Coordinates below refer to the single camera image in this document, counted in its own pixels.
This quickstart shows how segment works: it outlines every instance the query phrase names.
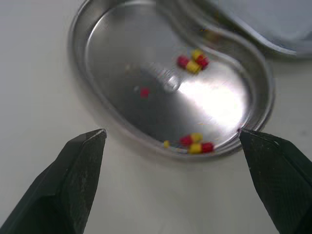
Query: pill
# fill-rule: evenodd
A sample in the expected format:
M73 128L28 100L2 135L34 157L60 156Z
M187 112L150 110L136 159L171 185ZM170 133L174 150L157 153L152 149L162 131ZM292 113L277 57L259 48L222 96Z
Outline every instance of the pill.
M149 94L150 94L150 90L148 88L141 88L141 91L140 91L141 98L148 98Z
M164 147L168 149L170 147L170 142L168 140L164 141Z
M180 138L180 143L183 146L189 146L193 143L200 142L203 139L203 135L201 133L192 133L187 136Z
M190 145L188 153L190 154L203 154L209 153L214 150L214 145L210 142L208 143L194 143Z
M202 70L206 69L209 62L207 57L204 55L204 53L200 50L193 50L192 51L192 58L194 61L201 66Z
M179 56L177 58L177 63L180 67L194 74L198 73L201 70L200 65L198 65L196 62L192 60L189 60L185 56Z

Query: white table surface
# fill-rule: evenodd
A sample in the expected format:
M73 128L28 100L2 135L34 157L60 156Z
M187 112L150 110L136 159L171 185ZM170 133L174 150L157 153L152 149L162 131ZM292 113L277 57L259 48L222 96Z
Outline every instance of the white table surface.
M116 130L68 63L67 33L81 3L0 1L0 225L68 140L106 128L85 234L277 234L242 152L172 162ZM312 62L269 63L277 91L264 131L312 159Z

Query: red and yellow capsule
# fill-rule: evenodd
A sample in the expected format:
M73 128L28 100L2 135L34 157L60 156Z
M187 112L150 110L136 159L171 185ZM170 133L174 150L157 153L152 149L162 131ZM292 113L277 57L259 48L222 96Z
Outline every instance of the red and yellow capsule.
M190 154L203 154L214 151L214 145L211 142L208 143L194 143L190 145L188 153Z
M196 62L189 60L185 56L179 56L177 58L177 64L184 68L185 70L197 74L201 70L201 66L198 65Z
M193 143L197 143L200 142L201 140L203 140L203 134L201 133L192 133L189 134L187 136L184 136L182 138L180 138L180 143L183 146L189 146Z
M192 58L194 61L201 66L202 70L206 69L209 64L208 58L204 55L204 53L200 50L192 51Z

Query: red fragment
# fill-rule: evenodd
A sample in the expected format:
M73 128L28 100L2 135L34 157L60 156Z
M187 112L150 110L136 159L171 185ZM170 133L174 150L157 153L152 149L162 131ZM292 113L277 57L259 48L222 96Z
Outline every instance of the red fragment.
M180 138L180 143L183 146L189 146L193 143L193 140L192 140L191 136L188 135L188 136L184 136L184 137Z
M150 90L148 88L141 88L141 91L140 91L141 98L148 98L149 94L150 94Z
M202 153L209 153L209 152L212 152L213 150L214 150L214 145L211 142L201 144Z
M202 70L205 70L206 67L208 66L209 62L208 59L206 57L204 57L203 55L200 55L197 59L196 59L196 63L199 64L202 67Z
M185 68L187 64L189 63L189 61L190 60L186 56L179 56L177 58L177 64L182 68Z

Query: stainless steel tray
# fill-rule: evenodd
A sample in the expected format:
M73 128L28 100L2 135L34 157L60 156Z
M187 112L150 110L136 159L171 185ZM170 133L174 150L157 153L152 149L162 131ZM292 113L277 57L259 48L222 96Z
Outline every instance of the stainless steel tray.
M181 0L221 24L234 23L260 44L280 55L312 58L311 0Z
M267 120L274 80L249 42L213 26L203 31L182 12L175 1L88 0L70 30L71 58L120 129L141 143L176 158L232 153L240 147L238 128L258 130ZM211 60L197 76L176 66L194 48ZM150 64L172 70L177 88L166 92ZM150 88L148 98L138 87ZM163 141L193 132L203 133L215 151L163 148Z

